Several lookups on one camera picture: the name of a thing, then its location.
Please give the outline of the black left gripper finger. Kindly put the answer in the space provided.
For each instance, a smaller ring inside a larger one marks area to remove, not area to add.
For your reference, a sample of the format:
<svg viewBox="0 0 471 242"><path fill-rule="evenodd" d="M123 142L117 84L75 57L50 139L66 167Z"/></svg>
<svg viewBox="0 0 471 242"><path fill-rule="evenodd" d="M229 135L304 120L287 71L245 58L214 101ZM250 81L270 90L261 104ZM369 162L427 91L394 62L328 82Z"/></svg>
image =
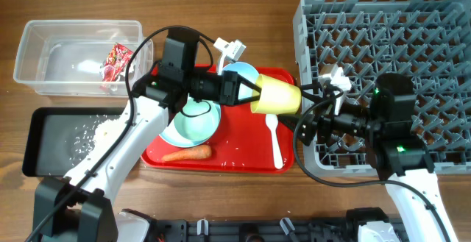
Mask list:
<svg viewBox="0 0 471 242"><path fill-rule="evenodd" d="M240 85L245 85L246 87L256 90L256 91L261 91L261 88L258 87L256 84L250 82L248 79L244 78L242 75L238 75L238 84Z"/></svg>
<svg viewBox="0 0 471 242"><path fill-rule="evenodd" d="M240 105L240 104L249 104L249 103L252 103L252 102L256 102L260 99L260 95L258 96L251 96L251 97L247 97L247 98L244 98L244 99L237 99L235 101L235 105Z"/></svg>

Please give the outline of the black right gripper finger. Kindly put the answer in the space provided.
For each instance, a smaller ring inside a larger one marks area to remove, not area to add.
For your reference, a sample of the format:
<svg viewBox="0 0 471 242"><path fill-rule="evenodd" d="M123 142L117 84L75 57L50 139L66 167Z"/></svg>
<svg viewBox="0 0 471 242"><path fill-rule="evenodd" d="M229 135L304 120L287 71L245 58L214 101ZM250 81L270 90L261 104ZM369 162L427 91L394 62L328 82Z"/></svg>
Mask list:
<svg viewBox="0 0 471 242"><path fill-rule="evenodd" d="M321 85L318 82L301 85L300 86L301 96L309 101L326 101L328 99L331 99L330 95L316 96L314 93L308 92L309 90L312 90L313 92L318 91L320 88L321 88Z"/></svg>
<svg viewBox="0 0 471 242"><path fill-rule="evenodd" d="M292 132L300 122L301 115L299 114L280 114L277 116L278 121Z"/></svg>

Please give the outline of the light blue bowl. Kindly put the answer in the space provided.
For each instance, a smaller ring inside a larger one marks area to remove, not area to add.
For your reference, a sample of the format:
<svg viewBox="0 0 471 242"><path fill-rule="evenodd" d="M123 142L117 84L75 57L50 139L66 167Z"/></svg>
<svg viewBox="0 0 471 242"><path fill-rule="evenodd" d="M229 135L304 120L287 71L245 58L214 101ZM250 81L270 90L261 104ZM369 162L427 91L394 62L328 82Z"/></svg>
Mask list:
<svg viewBox="0 0 471 242"><path fill-rule="evenodd" d="M221 75L223 75L225 71L234 71L238 75L249 80L252 84L255 84L259 75L255 67L245 62L235 62L227 64L225 67L223 67Z"/></svg>

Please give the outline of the yellow plastic cup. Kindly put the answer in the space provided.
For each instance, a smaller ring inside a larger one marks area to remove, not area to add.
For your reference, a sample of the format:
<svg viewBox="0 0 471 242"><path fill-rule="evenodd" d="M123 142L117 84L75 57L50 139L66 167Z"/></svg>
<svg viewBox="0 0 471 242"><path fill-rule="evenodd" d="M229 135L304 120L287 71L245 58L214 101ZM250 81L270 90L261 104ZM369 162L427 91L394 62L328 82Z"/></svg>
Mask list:
<svg viewBox="0 0 471 242"><path fill-rule="evenodd" d="M259 74L255 84L261 92L254 90L253 96L259 100L250 103L252 113L260 114L294 114L301 105L301 91L292 84Z"/></svg>

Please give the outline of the green bowl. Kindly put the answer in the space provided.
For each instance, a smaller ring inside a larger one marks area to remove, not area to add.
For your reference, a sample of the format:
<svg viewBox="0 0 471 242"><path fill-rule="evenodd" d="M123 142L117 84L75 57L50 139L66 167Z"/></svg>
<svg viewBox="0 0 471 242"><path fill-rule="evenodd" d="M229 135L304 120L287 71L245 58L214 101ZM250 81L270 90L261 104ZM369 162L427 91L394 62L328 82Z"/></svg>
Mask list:
<svg viewBox="0 0 471 242"><path fill-rule="evenodd" d="M221 108L211 101L189 99L182 111L173 119L177 133L191 142L203 142L218 129Z"/></svg>

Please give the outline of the red snack wrapper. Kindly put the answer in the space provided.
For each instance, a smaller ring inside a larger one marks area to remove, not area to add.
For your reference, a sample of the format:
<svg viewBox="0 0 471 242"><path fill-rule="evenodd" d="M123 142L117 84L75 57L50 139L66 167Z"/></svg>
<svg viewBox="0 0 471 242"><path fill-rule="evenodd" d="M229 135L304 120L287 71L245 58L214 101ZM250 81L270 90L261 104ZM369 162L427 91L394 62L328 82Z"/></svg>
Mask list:
<svg viewBox="0 0 471 242"><path fill-rule="evenodd" d="M134 51L120 43L116 43L101 66L102 81L115 82L124 72L133 55Z"/></svg>

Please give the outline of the grey dishwasher rack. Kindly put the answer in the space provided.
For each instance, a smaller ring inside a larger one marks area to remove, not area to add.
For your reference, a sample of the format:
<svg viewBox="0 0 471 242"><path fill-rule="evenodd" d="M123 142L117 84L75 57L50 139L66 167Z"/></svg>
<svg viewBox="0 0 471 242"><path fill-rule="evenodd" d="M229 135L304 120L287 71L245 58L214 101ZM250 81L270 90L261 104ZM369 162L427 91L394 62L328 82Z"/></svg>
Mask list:
<svg viewBox="0 0 471 242"><path fill-rule="evenodd" d="M338 65L351 104L367 106L381 74L410 77L436 172L470 172L470 0L300 0L293 32L301 83Z"/></svg>

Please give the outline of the black waste tray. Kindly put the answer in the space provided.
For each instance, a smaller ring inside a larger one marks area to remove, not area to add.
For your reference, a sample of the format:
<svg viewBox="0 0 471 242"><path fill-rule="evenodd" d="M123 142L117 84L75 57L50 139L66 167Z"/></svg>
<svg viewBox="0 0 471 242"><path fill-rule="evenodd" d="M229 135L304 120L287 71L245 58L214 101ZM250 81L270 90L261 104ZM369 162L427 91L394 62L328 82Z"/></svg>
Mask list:
<svg viewBox="0 0 471 242"><path fill-rule="evenodd" d="M122 107L40 107L33 114L22 172L62 177L93 150L98 125L116 120Z"/></svg>

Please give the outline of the white plastic spoon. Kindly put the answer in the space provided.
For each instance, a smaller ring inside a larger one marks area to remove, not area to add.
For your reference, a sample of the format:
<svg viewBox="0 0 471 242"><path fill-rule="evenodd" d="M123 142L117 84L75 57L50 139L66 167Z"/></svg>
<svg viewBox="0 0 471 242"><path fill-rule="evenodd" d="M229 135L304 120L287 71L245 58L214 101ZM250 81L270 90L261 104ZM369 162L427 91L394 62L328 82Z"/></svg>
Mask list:
<svg viewBox="0 0 471 242"><path fill-rule="evenodd" d="M276 169L281 169L283 167L283 157L280 151L280 146L279 146L279 142L277 138L277 125L278 125L277 116L274 114L267 114L265 121L266 121L266 126L268 127L271 133L274 166Z"/></svg>

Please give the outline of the red serving tray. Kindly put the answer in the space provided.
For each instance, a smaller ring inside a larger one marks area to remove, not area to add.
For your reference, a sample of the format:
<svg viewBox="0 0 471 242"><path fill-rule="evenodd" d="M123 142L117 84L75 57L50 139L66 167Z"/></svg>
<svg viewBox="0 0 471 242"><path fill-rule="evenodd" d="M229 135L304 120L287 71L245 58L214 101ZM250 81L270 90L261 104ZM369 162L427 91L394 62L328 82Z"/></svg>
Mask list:
<svg viewBox="0 0 471 242"><path fill-rule="evenodd" d="M172 146L158 135L141 155L141 159L153 168L281 174L289 170L294 163L292 132L282 124L277 126L283 167L276 169L271 133L265 118L262 114L252 114L248 104L237 107L223 106L218 129L204 142L212 149L210 158L164 162L161 160L162 156L184 148Z"/></svg>

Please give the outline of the light blue plate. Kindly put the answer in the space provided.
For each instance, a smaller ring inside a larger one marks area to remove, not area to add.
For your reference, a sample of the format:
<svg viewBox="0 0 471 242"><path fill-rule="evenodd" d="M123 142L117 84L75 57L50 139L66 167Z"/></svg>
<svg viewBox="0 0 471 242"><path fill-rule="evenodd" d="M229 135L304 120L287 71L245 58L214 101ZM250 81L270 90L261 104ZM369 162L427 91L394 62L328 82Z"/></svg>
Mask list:
<svg viewBox="0 0 471 242"><path fill-rule="evenodd" d="M188 147L193 147L193 146L198 146L203 142L191 142L189 140L186 140L182 136L180 136L176 129L174 128L173 122L171 122L165 129L164 131L160 134L160 137L164 139L165 142L171 144L172 146L177 146L177 147L183 147L183 148L188 148Z"/></svg>

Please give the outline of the orange carrot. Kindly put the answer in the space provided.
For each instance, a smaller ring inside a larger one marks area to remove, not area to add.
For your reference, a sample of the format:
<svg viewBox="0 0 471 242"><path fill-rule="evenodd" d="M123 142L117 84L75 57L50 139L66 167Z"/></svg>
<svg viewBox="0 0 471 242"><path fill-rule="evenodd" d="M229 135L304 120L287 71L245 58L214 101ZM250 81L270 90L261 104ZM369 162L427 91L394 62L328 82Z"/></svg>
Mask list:
<svg viewBox="0 0 471 242"><path fill-rule="evenodd" d="M192 148L182 149L171 154L162 156L164 162L174 162L180 160L204 160L212 156L212 149L207 145L195 146Z"/></svg>

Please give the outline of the rice and peanut shells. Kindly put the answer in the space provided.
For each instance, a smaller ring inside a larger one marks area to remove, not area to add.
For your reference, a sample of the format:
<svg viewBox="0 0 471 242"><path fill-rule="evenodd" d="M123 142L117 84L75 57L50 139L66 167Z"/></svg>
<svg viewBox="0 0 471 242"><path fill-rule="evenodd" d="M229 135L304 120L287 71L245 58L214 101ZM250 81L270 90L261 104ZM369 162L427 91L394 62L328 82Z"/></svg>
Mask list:
<svg viewBox="0 0 471 242"><path fill-rule="evenodd" d="M118 115L83 115L72 129L69 160L75 163L83 160L113 130L117 120Z"/></svg>

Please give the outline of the clear plastic bin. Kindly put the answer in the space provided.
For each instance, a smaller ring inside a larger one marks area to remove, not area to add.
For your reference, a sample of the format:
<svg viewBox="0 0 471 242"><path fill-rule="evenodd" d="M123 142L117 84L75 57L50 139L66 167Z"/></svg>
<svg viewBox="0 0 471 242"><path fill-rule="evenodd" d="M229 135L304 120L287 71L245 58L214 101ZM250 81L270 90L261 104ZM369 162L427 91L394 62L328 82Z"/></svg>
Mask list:
<svg viewBox="0 0 471 242"><path fill-rule="evenodd" d="M13 79L47 96L125 97L124 75L103 81L115 44L135 51L144 40L133 20L32 20L24 27Z"/></svg>

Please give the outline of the black mounting rail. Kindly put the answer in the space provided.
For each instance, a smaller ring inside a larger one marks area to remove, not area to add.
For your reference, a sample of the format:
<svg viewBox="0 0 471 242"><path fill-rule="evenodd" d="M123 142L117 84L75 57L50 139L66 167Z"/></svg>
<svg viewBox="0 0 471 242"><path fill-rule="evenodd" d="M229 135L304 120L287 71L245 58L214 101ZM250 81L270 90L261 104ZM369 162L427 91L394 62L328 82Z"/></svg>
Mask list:
<svg viewBox="0 0 471 242"><path fill-rule="evenodd" d="M119 241L400 241L408 235L401 220L380 208L348 210L345 217L274 221L157 220L125 209L116 216Z"/></svg>

